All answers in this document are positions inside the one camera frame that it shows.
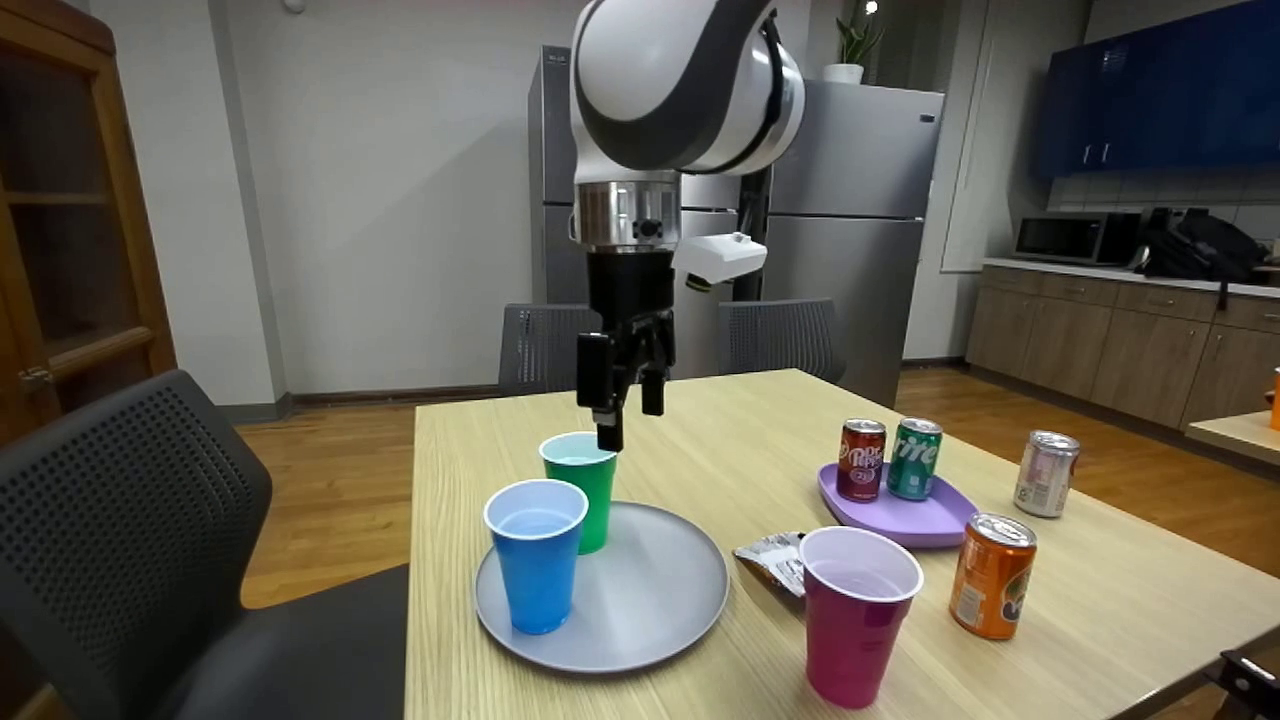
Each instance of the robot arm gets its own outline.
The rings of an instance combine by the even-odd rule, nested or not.
[[[590,0],[572,34],[575,241],[602,328],[578,334],[575,401],[598,446],[623,445],[623,401],[665,410],[677,360],[673,252],[680,170],[748,174],[794,136],[804,80],[779,48],[770,0]],[[677,252],[713,280],[765,263],[738,236]]]

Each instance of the countertop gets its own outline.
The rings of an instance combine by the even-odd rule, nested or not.
[[[1280,467],[1280,433],[1272,426],[1272,410],[1198,421],[1188,434]]]
[[[1012,258],[1012,256],[988,256],[988,263],[990,268],[1022,268],[1022,270],[1055,270],[1055,274],[1093,274],[1093,280],[1116,280],[1116,284],[1217,291],[1217,280],[1166,280],[1166,274],[1144,274],[1144,270],[1127,270],[1127,268],[1084,268],[1084,263],[1049,263],[1049,258]],[[1228,291],[1280,298],[1280,284],[1228,284]]]

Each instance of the blue plastic cup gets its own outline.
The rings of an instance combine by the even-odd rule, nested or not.
[[[569,620],[582,516],[588,496],[559,481],[519,481],[486,496],[483,523],[514,633],[538,635]]]

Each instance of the pink plastic cup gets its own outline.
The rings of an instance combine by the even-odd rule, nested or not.
[[[925,570],[897,539],[862,529],[816,529],[801,539],[801,558],[808,683],[826,703],[868,706]]]

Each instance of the green plastic cup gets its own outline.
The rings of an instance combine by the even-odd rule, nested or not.
[[[616,453],[596,445],[596,433],[547,434],[538,446],[542,472],[588,490],[588,521],[575,536],[575,550],[588,555],[609,543],[609,503]]]

